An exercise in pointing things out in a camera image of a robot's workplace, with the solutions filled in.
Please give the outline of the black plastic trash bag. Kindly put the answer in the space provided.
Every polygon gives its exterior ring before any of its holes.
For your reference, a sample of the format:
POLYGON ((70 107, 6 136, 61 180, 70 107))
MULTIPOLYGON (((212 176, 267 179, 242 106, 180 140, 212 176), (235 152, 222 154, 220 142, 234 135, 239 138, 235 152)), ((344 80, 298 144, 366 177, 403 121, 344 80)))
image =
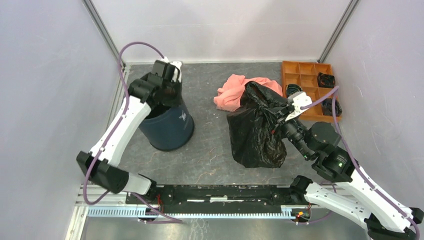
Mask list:
POLYGON ((257 82, 245 85, 240 107, 226 116, 233 160, 245 168, 280 168, 287 156, 278 119, 288 100, 257 82))

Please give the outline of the dark blue trash bin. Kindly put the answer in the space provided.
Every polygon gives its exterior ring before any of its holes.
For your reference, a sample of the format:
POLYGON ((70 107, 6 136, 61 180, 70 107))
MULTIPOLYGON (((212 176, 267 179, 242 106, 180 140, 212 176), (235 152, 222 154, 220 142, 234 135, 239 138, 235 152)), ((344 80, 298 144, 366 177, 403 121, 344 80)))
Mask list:
POLYGON ((193 136, 195 122, 187 105, 156 106, 138 127, 157 150, 169 152, 184 146, 193 136))

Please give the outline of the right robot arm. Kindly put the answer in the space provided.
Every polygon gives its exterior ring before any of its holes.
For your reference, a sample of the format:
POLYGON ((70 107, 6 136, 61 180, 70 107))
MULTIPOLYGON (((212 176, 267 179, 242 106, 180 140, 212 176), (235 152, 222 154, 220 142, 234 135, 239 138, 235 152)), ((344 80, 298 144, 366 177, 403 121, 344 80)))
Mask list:
POLYGON ((295 204, 307 201, 337 213, 367 231, 373 240, 418 240, 418 225, 424 212, 407 207, 387 194, 366 174, 351 153, 338 146, 341 135, 330 123, 316 122, 311 128, 297 119, 281 117, 274 134, 281 134, 303 155, 313 161, 312 169, 323 179, 354 196, 347 198, 323 188, 311 179, 298 175, 289 189, 295 204))

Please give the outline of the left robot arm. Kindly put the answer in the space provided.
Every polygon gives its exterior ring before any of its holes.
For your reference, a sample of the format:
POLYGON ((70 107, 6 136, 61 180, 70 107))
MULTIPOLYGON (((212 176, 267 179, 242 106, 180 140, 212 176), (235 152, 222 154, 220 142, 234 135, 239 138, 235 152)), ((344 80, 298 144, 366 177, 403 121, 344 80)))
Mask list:
POLYGON ((76 157, 87 181, 111 193, 135 192, 145 204, 153 203, 157 190, 153 180, 119 168, 124 150, 139 125, 156 107, 182 103, 182 62, 156 60, 150 72, 133 80, 122 105, 100 140, 76 157))

